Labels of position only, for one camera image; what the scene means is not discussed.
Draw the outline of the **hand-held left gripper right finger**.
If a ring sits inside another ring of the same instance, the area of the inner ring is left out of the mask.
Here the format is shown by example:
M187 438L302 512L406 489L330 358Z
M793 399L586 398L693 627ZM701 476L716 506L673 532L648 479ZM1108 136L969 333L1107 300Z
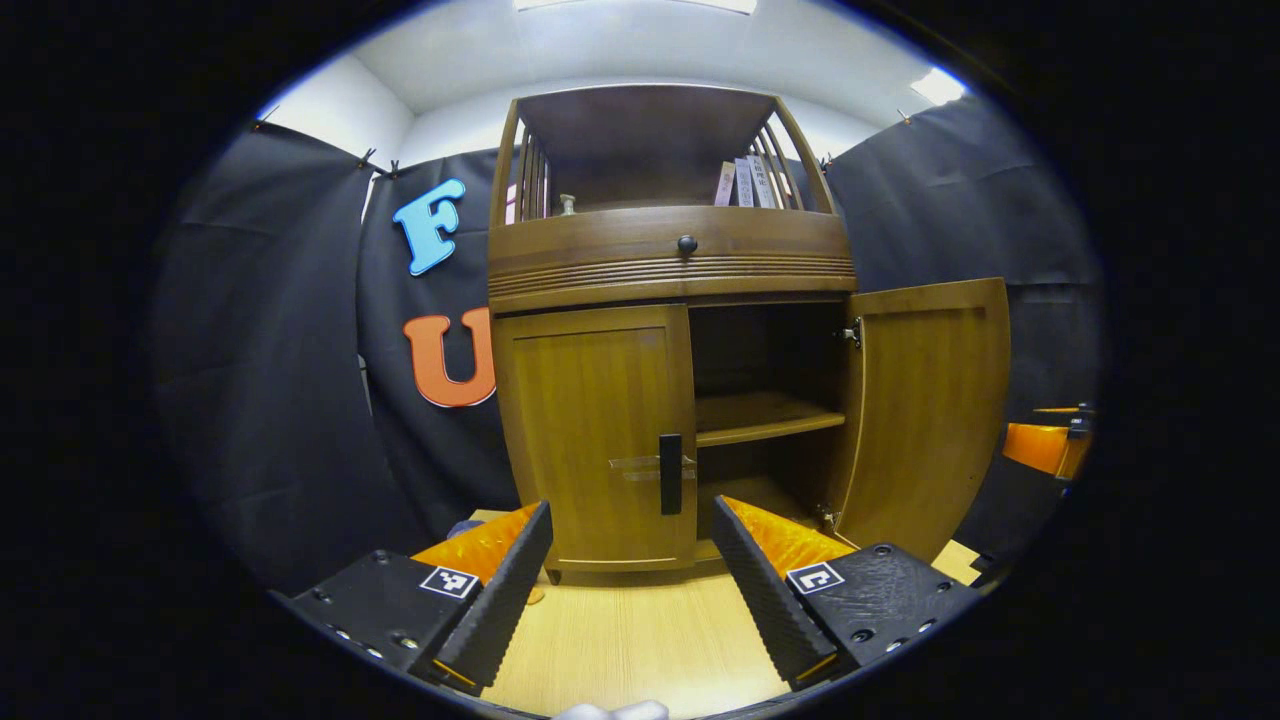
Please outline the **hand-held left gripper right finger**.
M904 653L980 601L896 544L856 550L726 495L713 501L712 539L792 691Z

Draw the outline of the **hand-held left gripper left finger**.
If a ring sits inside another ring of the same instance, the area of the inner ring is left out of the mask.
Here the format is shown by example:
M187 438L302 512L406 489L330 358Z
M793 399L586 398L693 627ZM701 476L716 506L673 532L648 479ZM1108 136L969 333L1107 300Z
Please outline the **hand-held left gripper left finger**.
M553 541L538 501L412 556L375 550L285 606L393 671L480 696L495 683Z

